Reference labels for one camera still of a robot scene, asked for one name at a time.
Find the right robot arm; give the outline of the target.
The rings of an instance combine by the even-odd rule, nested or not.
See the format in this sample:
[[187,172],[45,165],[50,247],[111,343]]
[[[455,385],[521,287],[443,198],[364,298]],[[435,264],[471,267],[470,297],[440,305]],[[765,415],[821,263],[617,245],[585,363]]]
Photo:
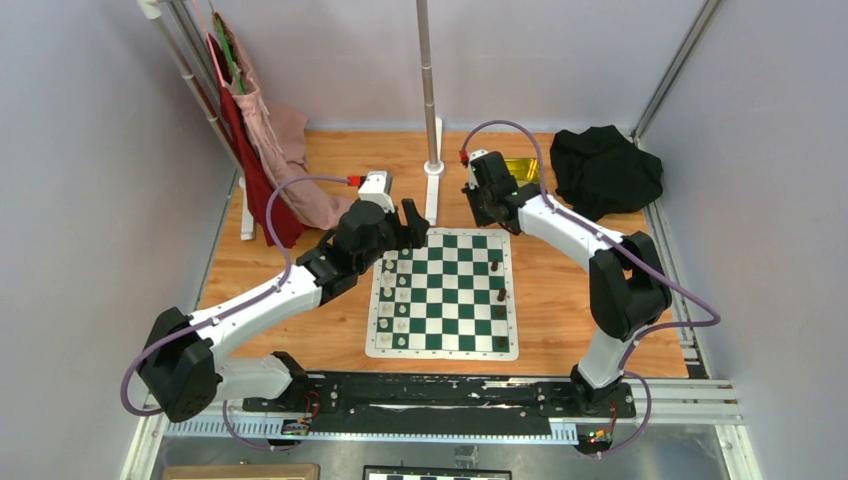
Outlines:
[[596,329],[572,368],[570,393],[577,413],[598,416],[611,403],[636,336],[672,302],[652,238],[606,229],[565,208],[538,184],[520,185],[499,152],[461,152],[460,160],[468,174],[462,191],[477,225],[498,224],[513,235],[538,238],[587,272]]

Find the pink cloth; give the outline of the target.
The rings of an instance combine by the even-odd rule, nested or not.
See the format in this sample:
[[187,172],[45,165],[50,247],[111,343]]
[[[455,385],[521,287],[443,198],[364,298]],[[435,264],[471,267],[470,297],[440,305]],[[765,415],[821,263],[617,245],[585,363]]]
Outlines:
[[308,117],[285,104],[266,101],[257,69],[244,45],[221,13],[214,11],[212,21],[223,86],[235,104],[247,151],[258,156],[253,164],[259,176],[259,185],[254,188],[259,207],[264,209],[275,188],[287,183],[273,210],[284,207],[293,218],[276,220],[277,229],[286,225],[320,230],[335,227],[352,201],[330,195],[306,178]]

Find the metal stand pole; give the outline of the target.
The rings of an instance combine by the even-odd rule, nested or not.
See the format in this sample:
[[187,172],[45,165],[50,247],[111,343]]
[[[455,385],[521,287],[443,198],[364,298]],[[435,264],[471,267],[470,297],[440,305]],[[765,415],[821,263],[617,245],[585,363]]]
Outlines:
[[427,133],[428,160],[425,170],[433,175],[441,169],[438,153],[438,129],[435,112],[434,85],[432,73],[432,56],[430,45],[430,30],[428,16],[428,1],[416,0],[416,19],[420,51],[420,72],[422,78],[425,125]]

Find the decorated gold tin box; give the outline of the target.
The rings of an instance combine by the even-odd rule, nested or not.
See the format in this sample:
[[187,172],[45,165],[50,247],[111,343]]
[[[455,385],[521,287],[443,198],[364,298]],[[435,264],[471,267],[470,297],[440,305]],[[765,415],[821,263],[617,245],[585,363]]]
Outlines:
[[505,164],[509,173],[515,178],[518,186],[528,183],[538,184],[540,180],[540,167],[537,158],[505,158]]

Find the green white chess board mat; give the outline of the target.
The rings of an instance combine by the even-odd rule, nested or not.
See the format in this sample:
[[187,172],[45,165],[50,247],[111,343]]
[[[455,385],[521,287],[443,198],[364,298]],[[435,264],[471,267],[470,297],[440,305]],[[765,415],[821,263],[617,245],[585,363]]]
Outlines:
[[[515,282],[511,237],[502,230],[433,228],[426,244],[410,249],[411,259],[400,259],[401,250],[385,253],[372,267],[369,319],[365,352],[371,358],[515,361],[519,357]],[[383,270],[385,261],[394,272]],[[411,272],[399,273],[398,262],[410,261]],[[497,272],[491,272],[499,261]],[[396,275],[394,298],[381,298],[383,275]],[[406,286],[397,280],[405,276]],[[501,288],[507,290],[498,301]],[[407,290],[406,302],[397,300]],[[394,304],[394,315],[381,315],[380,304]],[[406,316],[396,306],[407,307]],[[499,317],[497,307],[507,315]],[[509,350],[496,351],[495,337],[507,337]]]

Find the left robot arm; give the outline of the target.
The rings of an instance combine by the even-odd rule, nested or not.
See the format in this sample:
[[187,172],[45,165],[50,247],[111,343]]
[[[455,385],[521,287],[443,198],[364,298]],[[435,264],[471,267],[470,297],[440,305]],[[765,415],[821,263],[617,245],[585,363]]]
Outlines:
[[424,247],[429,222],[411,199],[404,220],[379,204],[357,200],[338,226],[278,276],[227,302],[190,314],[161,312],[129,374],[138,375],[174,423],[210,404],[264,398],[283,413],[298,411],[306,386],[280,352],[234,358],[232,352],[270,327],[317,309],[352,289],[385,253]]

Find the red cloth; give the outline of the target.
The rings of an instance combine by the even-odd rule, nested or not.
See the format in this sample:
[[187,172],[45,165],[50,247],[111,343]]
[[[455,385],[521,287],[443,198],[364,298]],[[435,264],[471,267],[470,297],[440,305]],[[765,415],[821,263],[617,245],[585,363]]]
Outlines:
[[253,216],[255,223],[261,226],[268,246],[275,245],[271,235],[274,232],[284,247],[291,248],[307,230],[307,227],[297,219],[283,200],[278,200],[274,202],[271,212],[273,228],[268,228],[266,207],[274,188],[267,179],[259,155],[248,138],[241,109],[230,93],[229,82],[231,77],[225,72],[225,58],[221,47],[211,34],[207,35],[206,45],[210,48],[210,57],[213,58],[213,64],[217,67],[218,79],[216,85],[221,97],[220,106],[223,119],[230,128],[236,157],[244,172],[247,195],[244,204]]

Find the white stand base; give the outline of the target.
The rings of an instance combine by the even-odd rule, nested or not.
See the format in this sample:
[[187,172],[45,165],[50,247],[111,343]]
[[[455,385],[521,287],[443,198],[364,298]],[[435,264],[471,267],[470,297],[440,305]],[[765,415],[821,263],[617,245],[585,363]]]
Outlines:
[[436,116],[434,128],[428,131],[428,160],[424,165],[427,175],[427,189],[425,196],[425,219],[431,226],[435,226],[438,220],[439,198],[441,180],[445,173],[445,164],[441,159],[443,120]]

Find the white clothes rack pole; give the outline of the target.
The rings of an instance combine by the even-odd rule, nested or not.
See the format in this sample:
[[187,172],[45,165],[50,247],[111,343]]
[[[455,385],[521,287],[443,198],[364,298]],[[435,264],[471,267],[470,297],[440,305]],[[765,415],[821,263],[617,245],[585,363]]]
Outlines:
[[256,237],[256,225],[246,205],[243,169],[230,132],[219,115],[218,77],[208,47],[204,45],[199,16],[190,12],[186,1],[138,0],[136,4],[164,40],[180,77],[236,168],[233,184],[240,189],[242,198],[239,237],[242,241],[253,240]]

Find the black cloth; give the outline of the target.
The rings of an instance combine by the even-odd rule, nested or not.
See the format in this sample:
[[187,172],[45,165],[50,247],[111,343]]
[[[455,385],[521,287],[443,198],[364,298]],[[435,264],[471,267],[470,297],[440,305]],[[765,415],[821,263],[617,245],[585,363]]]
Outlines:
[[550,160],[557,195],[591,221],[634,213],[664,192],[662,161],[613,125],[557,132]]

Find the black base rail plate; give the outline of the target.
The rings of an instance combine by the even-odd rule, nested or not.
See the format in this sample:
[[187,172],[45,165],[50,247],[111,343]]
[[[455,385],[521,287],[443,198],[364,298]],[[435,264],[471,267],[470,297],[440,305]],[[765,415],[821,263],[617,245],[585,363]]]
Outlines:
[[554,418],[635,417],[632,390],[601,396],[567,377],[511,377],[315,371],[277,399],[248,398],[248,412],[316,413],[314,433],[538,436]]

